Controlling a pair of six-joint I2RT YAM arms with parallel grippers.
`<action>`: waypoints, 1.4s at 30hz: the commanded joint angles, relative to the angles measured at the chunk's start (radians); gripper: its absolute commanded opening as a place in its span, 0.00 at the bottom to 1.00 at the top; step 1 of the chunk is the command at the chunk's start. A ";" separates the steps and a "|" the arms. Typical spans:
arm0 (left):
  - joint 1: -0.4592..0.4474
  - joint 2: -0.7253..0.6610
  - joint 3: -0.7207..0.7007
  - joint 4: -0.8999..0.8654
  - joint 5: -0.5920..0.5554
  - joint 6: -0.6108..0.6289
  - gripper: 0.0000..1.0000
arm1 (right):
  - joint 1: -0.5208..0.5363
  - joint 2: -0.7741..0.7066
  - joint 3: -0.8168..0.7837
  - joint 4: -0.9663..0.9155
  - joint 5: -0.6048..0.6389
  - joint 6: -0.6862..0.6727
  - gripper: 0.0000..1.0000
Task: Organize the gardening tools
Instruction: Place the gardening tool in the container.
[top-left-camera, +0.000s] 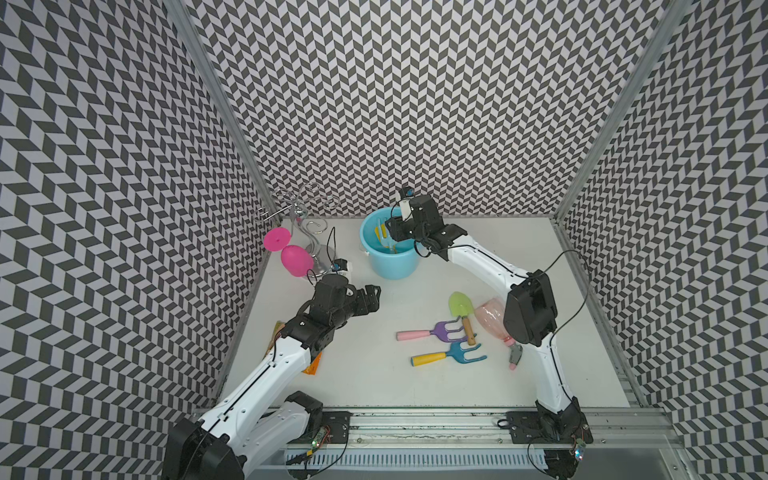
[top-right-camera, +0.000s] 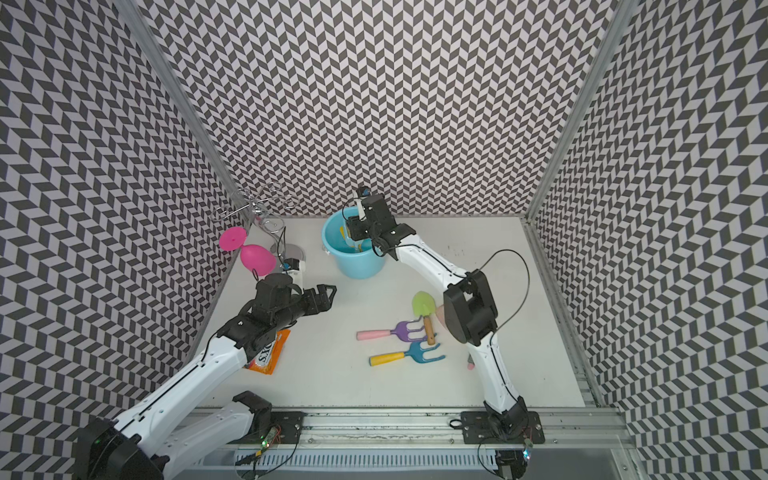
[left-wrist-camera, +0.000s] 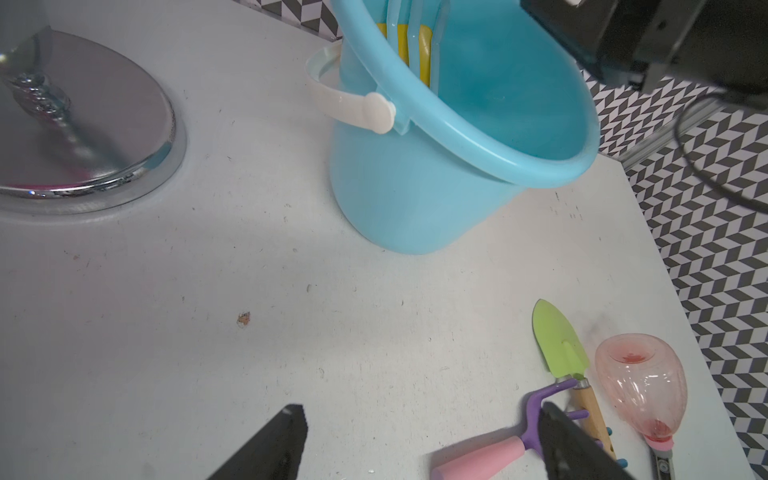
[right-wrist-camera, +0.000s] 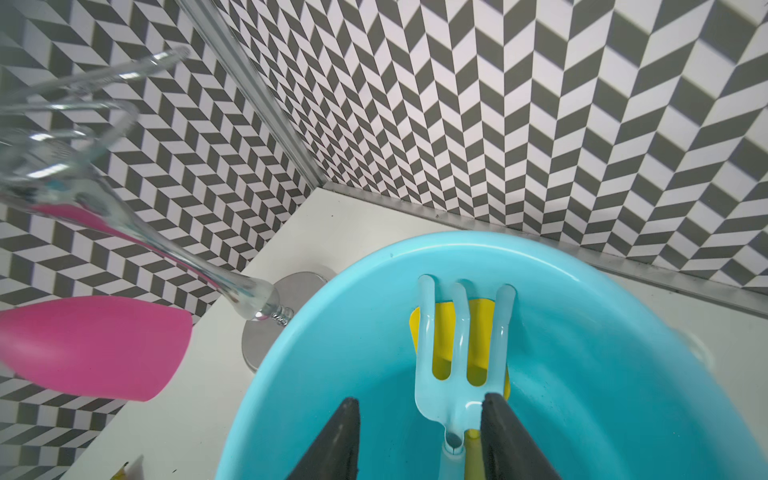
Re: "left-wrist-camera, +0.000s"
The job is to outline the purple fork pink handle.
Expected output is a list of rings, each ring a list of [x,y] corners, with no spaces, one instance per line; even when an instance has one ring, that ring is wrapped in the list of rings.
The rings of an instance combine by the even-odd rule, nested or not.
[[[563,381],[529,393],[524,404],[524,430],[496,443],[476,448],[456,459],[447,461],[431,470],[431,479],[491,479],[508,465],[521,458],[527,451],[534,451],[544,459],[538,421],[546,399],[560,392],[574,389],[578,381]]]

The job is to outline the light blue toy rake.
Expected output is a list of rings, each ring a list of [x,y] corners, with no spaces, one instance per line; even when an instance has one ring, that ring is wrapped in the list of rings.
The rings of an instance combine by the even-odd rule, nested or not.
[[[451,2],[448,0],[439,1],[434,10],[427,9],[423,1],[391,0],[387,2],[385,22],[379,24],[380,30],[386,37],[387,42],[397,54],[397,31],[399,24],[406,24],[408,26],[408,33],[411,40],[416,39],[421,25],[426,25],[432,30],[431,76],[429,88],[435,95],[439,93],[441,44],[443,43],[450,12]],[[418,58],[411,56],[409,65],[407,66],[420,80]]]

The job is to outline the green trowel wooden handle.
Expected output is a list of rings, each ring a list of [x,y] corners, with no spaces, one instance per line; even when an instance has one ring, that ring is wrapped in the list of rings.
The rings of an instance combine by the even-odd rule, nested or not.
[[[594,389],[586,377],[588,355],[566,316],[552,303],[539,299],[532,313],[532,327],[537,344],[550,373],[558,382],[575,379],[574,405],[586,410],[583,427],[598,440],[605,452],[617,459]]]

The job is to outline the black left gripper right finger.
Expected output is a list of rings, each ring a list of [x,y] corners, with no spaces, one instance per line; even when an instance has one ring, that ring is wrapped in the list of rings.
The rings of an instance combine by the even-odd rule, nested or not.
[[[554,403],[543,404],[538,435],[549,480],[633,479]]]

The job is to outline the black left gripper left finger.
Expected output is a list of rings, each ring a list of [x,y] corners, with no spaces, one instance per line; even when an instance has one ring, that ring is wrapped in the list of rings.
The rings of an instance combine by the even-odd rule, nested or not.
[[[288,404],[209,479],[296,480],[307,435],[303,406]]]

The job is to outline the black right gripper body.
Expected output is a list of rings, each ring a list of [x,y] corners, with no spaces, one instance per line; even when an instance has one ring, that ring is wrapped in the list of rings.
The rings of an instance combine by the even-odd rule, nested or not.
[[[672,77],[737,93],[767,90],[764,1],[523,1],[593,78],[643,93]]]

